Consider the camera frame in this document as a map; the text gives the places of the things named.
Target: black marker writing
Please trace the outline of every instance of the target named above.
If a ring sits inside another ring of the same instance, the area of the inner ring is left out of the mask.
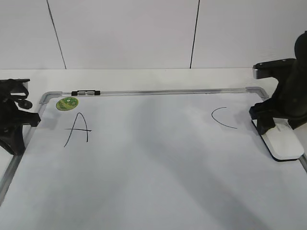
[[[83,118],[83,120],[84,120],[84,123],[85,123],[85,129],[74,128],[74,127],[75,127],[75,124],[76,124],[76,121],[77,121],[77,118],[78,118],[78,115],[81,115],[81,116],[82,116],[82,118]],[[71,138],[71,134],[72,134],[72,131],[73,131],[73,130],[86,131],[86,142],[88,142],[88,132],[91,132],[91,130],[87,129],[87,123],[86,123],[86,120],[85,120],[85,118],[84,118],[84,116],[83,116],[82,113],[77,113],[76,118],[75,118],[75,121],[73,122],[72,128],[67,128],[67,129],[70,129],[70,130],[71,130],[71,133],[69,134],[69,137],[68,137],[68,139],[67,139],[66,144],[64,145],[64,147],[68,144],[68,142],[69,142],[69,140],[70,140],[70,138]]]
[[[227,126],[227,125],[225,125],[225,124],[219,122],[219,121],[216,120],[215,117],[213,116],[213,113],[214,113],[215,111],[217,111],[217,110],[219,110],[219,109],[226,109],[226,108],[227,108],[227,107],[221,107],[221,108],[214,109],[214,110],[212,111],[212,113],[211,113],[211,117],[212,117],[217,123],[219,123],[219,124],[221,124],[221,125],[223,125],[223,126],[226,126],[226,127],[228,127],[228,128],[235,128],[235,129],[237,129],[236,127]]]

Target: white tile wall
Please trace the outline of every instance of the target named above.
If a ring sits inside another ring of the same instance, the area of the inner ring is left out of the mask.
[[[193,68],[252,67],[292,58],[307,0],[201,0]]]
[[[0,3],[0,69],[63,69],[46,0]]]
[[[189,68],[198,0],[50,0],[68,69]]]

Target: whiteboard frame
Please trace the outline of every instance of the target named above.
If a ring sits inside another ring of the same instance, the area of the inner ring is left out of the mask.
[[[236,89],[199,89],[199,90],[161,90],[161,91],[100,91],[100,95],[93,95],[93,91],[78,91],[76,97],[97,97],[97,96],[135,96],[135,95],[170,95],[170,94],[208,94],[208,93],[256,93],[263,100],[269,98],[268,94],[261,87],[246,87],[246,88],[236,88]],[[52,98],[67,97],[71,96],[71,92],[47,92],[43,94],[41,100],[39,101],[40,106],[38,107],[37,113],[42,117],[47,104]],[[24,144],[27,147],[33,134],[35,132],[35,127],[29,128],[25,137]],[[21,156],[13,156],[11,162],[9,163],[3,177],[0,180],[0,205],[2,204],[5,195],[9,189],[9,186],[13,180],[16,173],[18,165],[22,159]],[[299,159],[307,172],[307,159],[303,155]]]

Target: black bracket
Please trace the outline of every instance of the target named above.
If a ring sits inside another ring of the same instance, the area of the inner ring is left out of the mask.
[[[26,100],[29,92],[24,84],[28,81],[0,80],[0,145],[12,155],[22,155],[25,151],[23,126],[36,127],[41,120],[38,113],[19,110],[16,105],[22,109],[32,108],[32,103]]]
[[[263,62],[253,67],[256,79],[278,80],[272,97],[249,110],[251,118],[257,119],[260,135],[275,127],[273,118],[288,119],[292,129],[307,122],[307,32],[297,39],[295,56],[296,59]]]

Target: green sticker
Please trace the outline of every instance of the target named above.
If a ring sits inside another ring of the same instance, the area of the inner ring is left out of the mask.
[[[78,105],[78,99],[74,97],[65,97],[58,101],[57,109],[60,111],[68,111],[74,109]]]

